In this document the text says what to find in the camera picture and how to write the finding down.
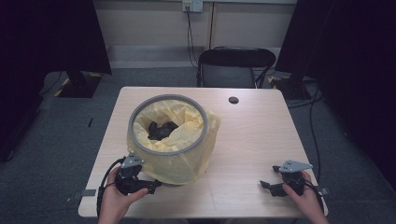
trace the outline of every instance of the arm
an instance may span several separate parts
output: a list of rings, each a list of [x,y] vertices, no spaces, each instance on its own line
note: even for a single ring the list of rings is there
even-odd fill
[[[121,194],[114,184],[115,176],[120,167],[113,169],[107,178],[105,193],[103,195],[99,224],[101,223],[119,223],[125,216],[129,206],[137,200],[143,198],[148,192],[148,189],[141,189],[133,194],[125,196]]]
[[[311,176],[302,171],[303,176],[306,180],[311,181]],[[305,186],[304,194],[299,196],[289,185],[283,184],[283,190],[297,203],[298,208],[301,212],[314,224],[329,224],[327,218],[323,215],[323,212],[318,203],[317,195],[315,192]]]

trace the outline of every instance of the folding chair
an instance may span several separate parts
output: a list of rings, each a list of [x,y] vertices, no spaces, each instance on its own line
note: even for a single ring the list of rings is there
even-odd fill
[[[208,49],[198,59],[197,87],[261,89],[265,73],[275,61],[275,54],[268,49]],[[263,68],[257,78],[254,67]]]

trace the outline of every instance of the gray carpet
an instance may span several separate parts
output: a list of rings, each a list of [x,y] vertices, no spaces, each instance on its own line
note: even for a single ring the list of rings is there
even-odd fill
[[[47,76],[43,91],[59,73]],[[53,97],[66,75],[44,94],[44,102],[14,158],[0,164],[0,223],[96,223],[78,215],[106,126],[123,86],[194,87],[193,67],[114,69],[91,99]],[[310,84],[315,92],[316,86]],[[304,102],[288,102],[296,106]],[[308,159],[318,171],[309,122],[310,106],[290,109]],[[344,135],[341,121],[325,101],[314,104],[312,124],[321,157],[320,183],[331,223],[394,223],[396,195],[371,161]],[[291,223],[268,219],[267,223]],[[124,219],[122,223],[136,223]],[[297,223],[308,223],[299,219]]]

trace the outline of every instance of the wooden table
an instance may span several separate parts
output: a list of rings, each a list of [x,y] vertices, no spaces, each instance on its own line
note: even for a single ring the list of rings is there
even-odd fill
[[[108,167],[128,155],[126,136],[134,109],[148,98],[180,94],[221,117],[206,173],[196,182],[161,186],[133,203],[126,217],[301,217],[289,198],[272,197],[260,180],[281,183],[273,165],[287,159],[309,163],[280,91],[254,89],[125,87],[99,149],[86,189],[98,189]],[[237,97],[239,103],[229,102]],[[139,174],[140,179],[149,179]],[[96,196],[83,197],[78,212],[96,217]]]

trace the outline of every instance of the gray ring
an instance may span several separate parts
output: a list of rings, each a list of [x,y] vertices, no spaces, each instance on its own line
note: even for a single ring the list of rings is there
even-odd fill
[[[193,142],[190,146],[185,147],[179,151],[175,151],[175,152],[158,152],[158,151],[154,151],[151,150],[147,147],[144,147],[143,145],[141,145],[136,137],[134,136],[134,121],[136,120],[137,115],[144,109],[146,108],[146,106],[151,105],[153,103],[159,102],[159,101],[164,101],[164,100],[179,100],[179,101],[183,101],[187,104],[190,104],[192,106],[194,106],[198,112],[201,114],[203,120],[204,120],[204,129],[201,133],[201,135],[198,137],[198,139]],[[142,150],[146,151],[147,153],[150,154],[154,154],[154,155],[159,155],[159,156],[174,156],[183,152],[186,152],[194,147],[196,147],[204,138],[206,132],[207,132],[208,126],[207,126],[207,115],[206,112],[204,111],[204,109],[195,101],[193,101],[191,98],[188,98],[186,96],[182,96],[182,95],[176,95],[176,94],[164,94],[164,95],[158,95],[158,96],[154,96],[152,98],[149,98],[148,100],[146,100],[145,102],[143,102],[142,104],[140,104],[132,113],[131,118],[129,119],[129,126],[128,126],[128,132],[131,134],[132,140],[134,141],[134,143],[141,148]]]

